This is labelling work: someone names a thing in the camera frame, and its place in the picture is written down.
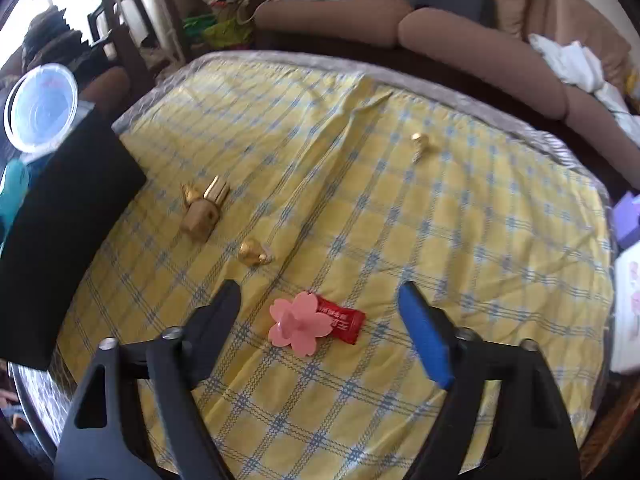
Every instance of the small golden toy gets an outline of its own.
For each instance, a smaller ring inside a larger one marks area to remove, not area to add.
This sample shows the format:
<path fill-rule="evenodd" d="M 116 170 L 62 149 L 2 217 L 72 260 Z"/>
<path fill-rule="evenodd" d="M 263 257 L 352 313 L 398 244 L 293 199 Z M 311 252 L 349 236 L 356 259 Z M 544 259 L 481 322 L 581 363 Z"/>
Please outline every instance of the small golden toy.
<path fill-rule="evenodd" d="M 220 220 L 222 203 L 229 194 L 229 184 L 217 176 L 202 195 L 191 186 L 182 186 L 184 203 L 189 209 L 180 223 L 180 231 L 195 242 L 206 242 Z"/>
<path fill-rule="evenodd" d="M 420 134 L 420 133 L 413 134 L 411 136 L 411 140 L 415 144 L 415 155 L 414 155 L 414 164 L 415 164 L 422 158 L 422 156 L 424 155 L 424 152 L 426 152 L 428 149 L 431 148 L 431 143 L 429 142 L 429 137 L 427 136 L 427 134 Z"/>
<path fill-rule="evenodd" d="M 273 261 L 270 252 L 255 238 L 247 237 L 240 244 L 238 259 L 246 266 L 265 265 Z"/>

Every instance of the plastic container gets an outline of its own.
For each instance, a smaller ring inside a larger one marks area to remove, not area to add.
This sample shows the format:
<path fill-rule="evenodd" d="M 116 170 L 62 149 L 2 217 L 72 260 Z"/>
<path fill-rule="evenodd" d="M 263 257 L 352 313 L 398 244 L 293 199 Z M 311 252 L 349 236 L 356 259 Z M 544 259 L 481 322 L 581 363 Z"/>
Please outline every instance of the plastic container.
<path fill-rule="evenodd" d="M 46 64 L 26 73 L 12 90 L 4 108 L 9 141 L 26 153 L 54 151 L 65 139 L 78 110 L 78 84 L 59 64 Z"/>

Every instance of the red packet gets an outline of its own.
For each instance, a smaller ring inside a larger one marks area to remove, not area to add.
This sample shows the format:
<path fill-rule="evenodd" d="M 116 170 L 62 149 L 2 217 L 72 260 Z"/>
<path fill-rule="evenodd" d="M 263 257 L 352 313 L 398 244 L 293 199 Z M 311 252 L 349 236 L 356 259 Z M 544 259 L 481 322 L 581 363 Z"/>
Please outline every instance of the red packet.
<path fill-rule="evenodd" d="M 331 334 L 345 343 L 355 345 L 360 333 L 360 327 L 364 323 L 364 312 L 338 306 L 319 294 L 316 294 L 316 298 L 318 298 L 318 312 L 328 314 L 334 318 L 332 322 L 334 329 Z"/>

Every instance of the checkered cloth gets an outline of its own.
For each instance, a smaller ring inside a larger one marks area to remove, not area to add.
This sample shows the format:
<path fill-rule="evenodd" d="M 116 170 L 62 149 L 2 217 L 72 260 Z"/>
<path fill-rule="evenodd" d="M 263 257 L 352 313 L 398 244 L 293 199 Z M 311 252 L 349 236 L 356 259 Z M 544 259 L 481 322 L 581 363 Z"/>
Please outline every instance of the checkered cloth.
<path fill-rule="evenodd" d="M 410 136 L 433 149 L 412 163 Z M 223 280 L 242 307 L 194 398 L 239 480 L 402 478 L 444 392 L 428 380 L 396 309 L 414 280 L 485 339 L 540 343 L 578 442 L 603 361 L 612 301 L 604 209 L 586 176 L 437 102 L 358 74 L 212 60 L 123 142 L 148 183 L 78 288 L 59 346 L 79 379 L 105 336 L 155 337 L 207 304 Z M 209 241 L 178 232 L 180 183 L 217 174 L 232 192 Z M 251 235 L 272 264 L 237 259 Z M 357 343 L 296 357 L 267 340 L 276 298 L 311 290 L 367 314 Z M 159 463 L 171 454 L 153 393 L 143 410 Z M 488 438 L 485 390 L 466 466 Z"/>

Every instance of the screw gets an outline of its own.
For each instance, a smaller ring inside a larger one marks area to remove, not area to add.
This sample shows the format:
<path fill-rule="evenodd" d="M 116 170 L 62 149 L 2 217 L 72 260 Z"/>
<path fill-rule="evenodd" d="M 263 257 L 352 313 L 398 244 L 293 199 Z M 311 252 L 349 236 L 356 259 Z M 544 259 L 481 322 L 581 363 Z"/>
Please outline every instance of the screw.
<path fill-rule="evenodd" d="M 462 341 L 475 341 L 479 339 L 478 334 L 470 328 L 459 328 L 456 332 L 456 337 L 462 339 Z"/>
<path fill-rule="evenodd" d="M 182 337 L 181 326 L 170 326 L 169 328 L 165 328 L 164 332 L 162 332 L 162 339 L 167 339 L 169 341 L 173 339 L 180 339 L 181 337 Z"/>
<path fill-rule="evenodd" d="M 520 348 L 526 350 L 527 352 L 538 352 L 540 350 L 538 343 L 533 341 L 533 339 L 523 339 L 520 342 Z"/>
<path fill-rule="evenodd" d="M 106 337 L 98 344 L 100 350 L 111 350 L 118 346 L 118 340 L 114 337 Z"/>

